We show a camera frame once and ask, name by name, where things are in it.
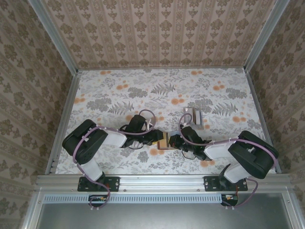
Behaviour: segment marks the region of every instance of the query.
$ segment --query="floral tablecloth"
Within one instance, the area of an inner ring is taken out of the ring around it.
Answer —
[[[243,130],[264,139],[242,68],[84,71],[66,135],[85,119],[119,128],[142,109],[155,113],[155,128],[177,130],[183,107],[201,109],[204,128],[198,134],[203,139],[228,139]],[[95,158],[106,174],[218,174],[232,162],[187,160],[180,150],[157,146],[132,150],[103,145]],[[56,173],[79,173],[64,149]]]

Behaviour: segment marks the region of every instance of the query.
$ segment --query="gray leaf pattern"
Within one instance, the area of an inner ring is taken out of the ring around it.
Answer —
[[[196,131],[203,139],[236,137],[243,130],[264,138],[244,70],[233,68],[85,71],[66,135],[87,118],[120,128],[142,109],[155,113],[155,128],[177,130],[183,107],[202,110],[204,126]],[[152,117],[148,112],[141,115],[147,120]],[[15,131],[9,123],[2,126],[3,134]],[[141,150],[102,146],[95,159],[106,174],[211,174],[232,162],[228,158],[187,160],[180,150],[158,150],[156,145]],[[65,150],[56,173],[79,173]]]

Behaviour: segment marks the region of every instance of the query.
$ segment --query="floral wallpaper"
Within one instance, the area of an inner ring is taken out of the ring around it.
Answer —
[[[305,1],[290,1],[251,69],[279,162],[305,213]]]
[[[242,66],[275,0],[43,0],[79,69]]]
[[[0,1],[0,228],[19,228],[44,174],[71,75],[32,7]]]
[[[178,129],[184,107],[203,113],[203,139],[223,140],[243,130],[264,139],[255,104],[243,68],[153,69],[83,71],[66,135],[85,119],[120,128],[142,109],[156,115],[162,131]],[[141,114],[147,120],[151,115]],[[219,174],[232,160],[187,160],[180,150],[158,150],[157,145],[139,150],[103,145],[95,155],[106,174]],[[62,149],[57,174],[79,170]]]

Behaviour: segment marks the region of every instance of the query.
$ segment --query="perforated metal strip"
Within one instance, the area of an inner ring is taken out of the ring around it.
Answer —
[[[46,194],[43,200],[44,204],[61,204],[61,203],[89,203],[89,194]],[[112,194],[109,203],[221,203],[221,194]]]

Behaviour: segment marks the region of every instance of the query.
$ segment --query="wall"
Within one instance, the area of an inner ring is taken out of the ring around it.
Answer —
[[[80,69],[243,65],[275,0],[43,0]]]
[[[0,228],[18,228],[44,174],[71,83],[34,10],[0,1]]]
[[[288,4],[250,71],[284,173],[305,210],[305,1]]]

